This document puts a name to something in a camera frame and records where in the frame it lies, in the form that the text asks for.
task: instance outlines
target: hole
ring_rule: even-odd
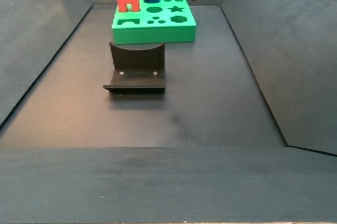
[[[146,11],[147,11],[149,13],[153,13],[153,14],[161,12],[162,10],[163,10],[163,9],[162,9],[161,7],[149,7],[149,8],[146,8]]]
[[[170,12],[182,12],[182,7],[177,7],[177,6],[173,6],[173,7],[167,7],[170,9]]]
[[[170,21],[174,23],[185,23],[186,22],[186,17],[185,16],[173,16],[170,17]]]
[[[122,25],[125,23],[133,23],[133,24],[139,24],[141,19],[125,19],[125,20],[118,20],[117,25]]]

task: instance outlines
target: green shape sorter block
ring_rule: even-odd
[[[114,44],[194,41],[195,22],[185,0],[145,3],[141,11],[119,13],[111,23]]]

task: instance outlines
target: star-shaped hole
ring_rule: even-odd
[[[177,6],[173,6],[173,7],[167,7],[170,9],[170,12],[182,12],[182,7],[177,7]]]

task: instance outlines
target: circular hole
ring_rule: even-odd
[[[163,10],[163,9],[162,9],[161,7],[149,7],[149,8],[146,8],[146,11],[147,11],[149,13],[153,13],[153,14],[161,12],[162,10]]]
[[[173,17],[170,17],[170,21],[174,23],[185,23],[186,17],[185,16],[173,16]]]

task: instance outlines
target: black holder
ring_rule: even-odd
[[[162,91],[166,87],[165,44],[142,50],[117,47],[111,42],[109,44],[114,71],[110,84],[102,87],[110,92]]]

